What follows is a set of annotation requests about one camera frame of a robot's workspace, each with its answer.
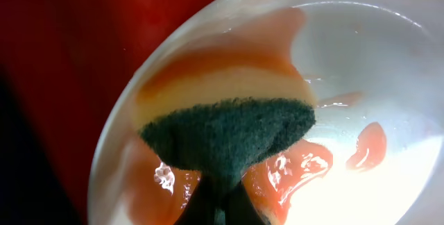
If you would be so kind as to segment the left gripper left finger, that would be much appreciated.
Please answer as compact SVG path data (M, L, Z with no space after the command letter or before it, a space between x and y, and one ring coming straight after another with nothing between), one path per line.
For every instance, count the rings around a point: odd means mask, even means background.
M222 225L221 195L211 178L202 178L174 225Z

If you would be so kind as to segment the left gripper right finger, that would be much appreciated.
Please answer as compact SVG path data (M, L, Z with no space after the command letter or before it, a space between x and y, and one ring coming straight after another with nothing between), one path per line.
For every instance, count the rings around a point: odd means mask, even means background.
M269 219L254 207L240 181L222 200L225 225L270 225Z

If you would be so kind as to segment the green yellow sponge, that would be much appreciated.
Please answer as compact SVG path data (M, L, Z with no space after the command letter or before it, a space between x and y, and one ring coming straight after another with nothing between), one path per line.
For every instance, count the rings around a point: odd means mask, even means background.
M169 65L135 95L132 123L167 165L238 179L298 141L315 105L295 70Z

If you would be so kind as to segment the white plate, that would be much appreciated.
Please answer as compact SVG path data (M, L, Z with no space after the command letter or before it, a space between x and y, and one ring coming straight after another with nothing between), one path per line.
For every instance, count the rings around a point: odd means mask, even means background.
M216 0L135 72L103 128L88 190L90 224L138 224L149 194L184 206L194 179L173 173L135 137L133 95L190 40L280 7L304 10L292 61L319 98L307 134L333 155L289 189L288 224L443 223L443 0Z

